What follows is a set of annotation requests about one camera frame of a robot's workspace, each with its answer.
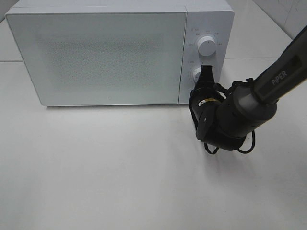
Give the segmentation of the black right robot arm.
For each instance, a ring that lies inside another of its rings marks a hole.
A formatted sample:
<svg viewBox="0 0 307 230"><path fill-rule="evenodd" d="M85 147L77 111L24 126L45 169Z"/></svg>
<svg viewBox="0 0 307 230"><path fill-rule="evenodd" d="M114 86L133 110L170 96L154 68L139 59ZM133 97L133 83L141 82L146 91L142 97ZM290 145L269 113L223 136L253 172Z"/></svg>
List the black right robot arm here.
<svg viewBox="0 0 307 230"><path fill-rule="evenodd" d="M278 100L306 79L306 28L256 79L234 81L226 89L214 81L212 66L203 65L189 98L197 140L209 154L219 149L250 153L255 129L273 118Z"/></svg>

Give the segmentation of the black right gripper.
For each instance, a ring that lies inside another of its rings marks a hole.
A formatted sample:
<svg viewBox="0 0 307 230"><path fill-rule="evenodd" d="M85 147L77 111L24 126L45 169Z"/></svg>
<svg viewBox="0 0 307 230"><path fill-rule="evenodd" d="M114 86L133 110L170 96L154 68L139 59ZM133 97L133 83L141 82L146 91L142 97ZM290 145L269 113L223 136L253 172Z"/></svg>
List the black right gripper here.
<svg viewBox="0 0 307 230"><path fill-rule="evenodd" d="M213 123L216 125L217 108L227 97L227 89L221 84L215 83L213 76L213 67L211 65L202 65L201 73L197 80L198 84L209 84L206 86L195 87L190 93L189 109L195 125L201 119L201 115L205 109L213 108L212 112L208 112L209 116L213 117Z"/></svg>

